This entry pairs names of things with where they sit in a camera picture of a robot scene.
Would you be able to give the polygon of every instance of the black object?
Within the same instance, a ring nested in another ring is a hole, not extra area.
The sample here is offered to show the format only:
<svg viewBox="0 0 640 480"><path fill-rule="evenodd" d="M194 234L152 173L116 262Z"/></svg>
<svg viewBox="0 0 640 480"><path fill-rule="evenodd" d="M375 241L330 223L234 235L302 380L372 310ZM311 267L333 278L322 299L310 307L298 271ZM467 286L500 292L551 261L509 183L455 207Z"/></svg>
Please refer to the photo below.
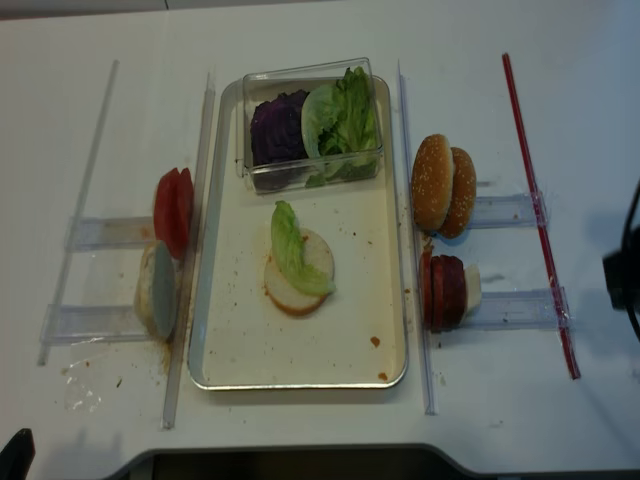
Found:
<svg viewBox="0 0 640 480"><path fill-rule="evenodd" d="M23 428L0 452L0 480L24 480L36 455L33 434Z"/></svg>
<svg viewBox="0 0 640 480"><path fill-rule="evenodd" d="M631 223L640 198L640 182L631 202L627 220L622 232L620 251L606 256L602 260L607 290L611 303L616 310L626 310L633 331L640 341L640 326L636 311L640 312L640 227L631 230Z"/></svg>

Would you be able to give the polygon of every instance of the metal tray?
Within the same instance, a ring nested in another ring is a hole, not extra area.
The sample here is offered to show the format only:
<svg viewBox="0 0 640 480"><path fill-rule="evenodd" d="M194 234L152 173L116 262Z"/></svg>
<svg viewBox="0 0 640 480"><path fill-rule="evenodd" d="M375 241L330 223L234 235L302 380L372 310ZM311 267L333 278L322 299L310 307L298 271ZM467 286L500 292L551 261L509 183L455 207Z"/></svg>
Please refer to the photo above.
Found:
<svg viewBox="0 0 640 480"><path fill-rule="evenodd" d="M374 83L384 140L377 177L264 196L236 173L241 82L222 94L188 354L200 388L387 388L402 379L407 338L390 95L382 79ZM278 310L263 286L279 199L335 258L337 292L301 319Z"/></svg>

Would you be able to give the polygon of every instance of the black cable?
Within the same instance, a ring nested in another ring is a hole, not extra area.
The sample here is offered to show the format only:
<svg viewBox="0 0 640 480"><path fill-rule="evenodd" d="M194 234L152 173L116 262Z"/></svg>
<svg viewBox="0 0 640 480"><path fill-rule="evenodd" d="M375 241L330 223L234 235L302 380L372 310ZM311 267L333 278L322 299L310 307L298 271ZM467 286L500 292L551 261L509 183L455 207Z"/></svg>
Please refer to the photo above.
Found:
<svg viewBox="0 0 640 480"><path fill-rule="evenodd" d="M631 208L629 209L629 214L627 215L627 220L624 224L624 230L622 232L622 259L624 262L622 273L622 298L624 299L624 306L627 309L627 314L629 315L629 320L631 321L633 331L635 332L636 337L638 337L638 341L640 342L640 325L638 325L638 318L636 317L634 308L635 299L632 297L631 292L629 292L629 284L631 283L631 276L633 275L632 268L634 266L634 262L631 261L633 255L631 250L631 223L633 222L633 218L636 214L638 199L640 199L640 181L638 181L638 185L636 186L636 192L633 195Z"/></svg>

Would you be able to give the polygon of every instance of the tray rim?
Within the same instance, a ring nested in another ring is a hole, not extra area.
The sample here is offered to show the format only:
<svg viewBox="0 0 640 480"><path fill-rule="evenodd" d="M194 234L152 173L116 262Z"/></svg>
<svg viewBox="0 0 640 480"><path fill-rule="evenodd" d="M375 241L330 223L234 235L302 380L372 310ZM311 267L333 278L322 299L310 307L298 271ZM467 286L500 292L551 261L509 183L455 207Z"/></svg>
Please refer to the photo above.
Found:
<svg viewBox="0 0 640 480"><path fill-rule="evenodd" d="M384 131L385 129L382 128L382 139L383 139L383 155L385 156L385 158L387 157L387 155L389 155L389 160L385 159L385 167L389 166L391 168L391 175L393 177L393 199L394 199L394 211L395 211L395 218L396 220L399 218L399 211L398 211L398 186L396 184L397 182L397 175L395 172L395 167L394 167L394 151L393 151L393 122L392 122L392 114L393 114L393 108L391 106L391 90L389 88L389 85L387 84L387 82L380 76L377 75L373 75L372 74L372 83L374 84L374 88L375 88L375 82L380 82L383 90L383 95L384 95L384 99L387 101L388 104L388 115L386 117L388 117L388 130L389 130L389 145L388 145L388 149L385 148L387 147L384 144ZM218 118L217 118L217 125L216 125L216 138L215 138L215 142L214 142L214 148L213 148L213 155L212 155L212 162L216 162L216 157L217 157L217 153L218 153L218 141L219 141L219 133L221 133L221 128L222 128L222 123L220 121L220 110L223 108L223 104L224 101L226 100L226 96L229 94L229 92L234 89L234 88L242 88L242 78L240 79L236 79L234 81L232 81L231 83L229 83L224 90L222 91L222 94L220 95L220 102L219 102L219 110L218 110ZM385 120L385 116L384 115L380 115L381 117L381 121L380 124L381 126L384 125L383 122ZM214 185L214 181L213 181L213 177L215 175L216 169L215 167L212 165L211 168L211 178L210 178L210 182L209 182L209 195L207 198L207 210L204 212L204 227L206 230L206 223L207 223L207 214L208 214L208 210L210 207L209 204L209 199L211 198L211 196L213 195L212 193L212 186ZM397 252L397 256L398 256L398 269L399 269L399 273L398 273L398 278L400 281L400 290L401 292L404 291L404 275L403 275L403 264L402 264L402 247L401 247L401 232L399 229L396 229L396 246L398 249ZM202 249L204 249L204 235L202 238ZM200 252L200 266L202 264L202 250ZM404 296L402 296L402 302L401 302L401 315L402 315L402 339L404 341L404 349L403 349L403 363L402 363L402 368L400 368L398 374L391 380L384 382L384 383L380 383L380 382L356 382L356 383L299 383L299 384L243 384L243 385L209 385L209 384L204 384L202 382L200 382L199 380L197 380L194 376L194 373L192 371L192 362L191 362L191 348L192 348L192 342L194 340L194 335L195 335L195 304L196 304L196 298L197 298L197 294L198 294L198 290L199 290L199 285L200 285L200 281L202 276L204 275L203 273L203 269L199 268L198 271L198 283L196 286L196 291L194 292L194 313L193 313L193 317L192 317L192 321L191 321L191 333L189 336L189 346L187 349L187 371L189 373L189 378L191 379L191 381L201 390L205 390L205 391L212 391L212 392L233 392L233 391L264 391L264 390L385 390L391 387L394 387L395 385L397 385L398 383L400 383L400 381L405 377L406 373L407 373L407 369L409 366L409 333L408 333L408 329L407 329L407 305L406 305L406 299L404 298Z"/></svg>

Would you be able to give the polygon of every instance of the round bread slice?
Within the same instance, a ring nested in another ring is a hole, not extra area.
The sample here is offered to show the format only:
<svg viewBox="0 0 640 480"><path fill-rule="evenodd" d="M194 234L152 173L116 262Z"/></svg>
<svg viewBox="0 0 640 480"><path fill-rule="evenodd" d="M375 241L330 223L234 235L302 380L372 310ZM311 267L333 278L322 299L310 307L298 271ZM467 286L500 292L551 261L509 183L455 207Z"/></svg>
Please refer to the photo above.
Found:
<svg viewBox="0 0 640 480"><path fill-rule="evenodd" d="M467 152L451 147L455 174L449 213L438 233L445 238L456 238L467 228L476 203L476 169Z"/></svg>
<svg viewBox="0 0 640 480"><path fill-rule="evenodd" d="M147 245L140 260L140 274L133 308L149 333L167 341L176 324L176 273L167 245Z"/></svg>
<svg viewBox="0 0 640 480"><path fill-rule="evenodd" d="M455 166L449 141L430 135L422 141L411 172L413 220L426 231L438 230L451 203Z"/></svg>
<svg viewBox="0 0 640 480"><path fill-rule="evenodd" d="M333 279L333 254L327 242L317 233L306 228L300 229L305 241L304 261ZM299 292L284 278L275 258L269 252L264 267L264 286L273 303L289 315L307 315L317 309L325 301L327 295L321 297Z"/></svg>

